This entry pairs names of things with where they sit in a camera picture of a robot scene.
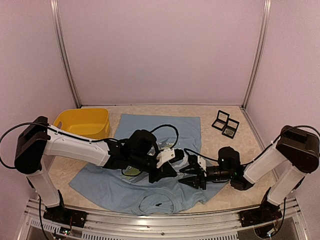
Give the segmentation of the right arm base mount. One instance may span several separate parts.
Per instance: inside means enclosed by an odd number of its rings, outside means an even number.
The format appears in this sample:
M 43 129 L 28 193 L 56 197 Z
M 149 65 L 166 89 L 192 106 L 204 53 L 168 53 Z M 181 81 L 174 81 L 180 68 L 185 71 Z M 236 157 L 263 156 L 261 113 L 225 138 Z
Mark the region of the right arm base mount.
M 268 209 L 253 208 L 239 212 L 239 218 L 243 228 L 274 221 L 282 217 L 283 214 L 280 210 L 272 211 Z

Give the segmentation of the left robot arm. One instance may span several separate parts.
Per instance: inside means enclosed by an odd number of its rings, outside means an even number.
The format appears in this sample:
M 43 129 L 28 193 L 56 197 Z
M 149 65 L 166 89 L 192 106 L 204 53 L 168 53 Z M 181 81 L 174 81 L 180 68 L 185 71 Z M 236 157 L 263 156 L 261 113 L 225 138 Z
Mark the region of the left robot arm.
M 160 150 L 151 131 L 136 130 L 129 138 L 92 139 L 68 133 L 39 116 L 26 123 L 19 135 L 14 167 L 25 174 L 45 205 L 45 218 L 66 222 L 74 213 L 64 205 L 61 192 L 53 185 L 42 166 L 43 156 L 60 156 L 85 161 L 104 169 L 125 170 L 128 167 L 148 173 L 150 183 L 175 177 L 172 164 L 184 158 L 184 152 L 174 147 Z

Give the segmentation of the light blue printed t-shirt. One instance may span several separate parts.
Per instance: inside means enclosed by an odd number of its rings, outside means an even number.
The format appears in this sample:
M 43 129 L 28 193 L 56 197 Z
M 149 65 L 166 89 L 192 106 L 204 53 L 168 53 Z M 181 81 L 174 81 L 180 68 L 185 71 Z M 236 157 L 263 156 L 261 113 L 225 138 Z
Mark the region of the light blue printed t-shirt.
M 136 130 L 151 131 L 164 124 L 175 126 L 179 134 L 176 135 L 168 127 L 156 130 L 154 135 L 160 149 L 175 145 L 179 149 L 200 152 L 202 141 L 199 117 L 123 113 L 114 137 L 125 139 Z M 205 190 L 195 189 L 178 181 L 183 177 L 185 175 L 179 173 L 177 177 L 149 183 L 147 173 L 133 173 L 131 167 L 122 174 L 119 170 L 104 169 L 88 163 L 69 182 L 69 186 L 101 208 L 133 215 L 185 211 L 196 203 L 206 204 L 225 186 L 225 183 L 208 183 Z

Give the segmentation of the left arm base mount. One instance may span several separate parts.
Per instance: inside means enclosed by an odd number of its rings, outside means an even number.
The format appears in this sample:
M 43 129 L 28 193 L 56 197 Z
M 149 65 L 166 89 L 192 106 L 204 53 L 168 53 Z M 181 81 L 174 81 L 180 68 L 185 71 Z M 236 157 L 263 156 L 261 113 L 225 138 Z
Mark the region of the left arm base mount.
M 47 209 L 44 212 L 43 217 L 44 219 L 55 223 L 60 223 L 71 227 L 84 228 L 87 215 L 88 213 L 85 211 L 66 208 L 64 210 Z

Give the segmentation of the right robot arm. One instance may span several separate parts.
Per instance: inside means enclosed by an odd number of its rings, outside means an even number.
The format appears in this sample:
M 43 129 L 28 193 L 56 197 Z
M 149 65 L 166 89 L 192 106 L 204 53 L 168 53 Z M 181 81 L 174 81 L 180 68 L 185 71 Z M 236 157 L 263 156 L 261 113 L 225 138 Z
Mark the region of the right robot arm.
M 306 125 L 285 125 L 274 141 L 245 164 L 241 163 L 239 152 L 230 146 L 218 151 L 217 165 L 212 166 L 206 165 L 205 156 L 189 154 L 189 165 L 180 172 L 190 176 L 179 179 L 179 183 L 205 190 L 208 182 L 229 182 L 234 189 L 246 191 L 278 165 L 289 162 L 278 181 L 266 191 L 260 205 L 239 212 L 242 227 L 279 220 L 285 216 L 280 205 L 287 195 L 320 164 L 320 133 L 315 128 L 312 132 L 306 129 Z

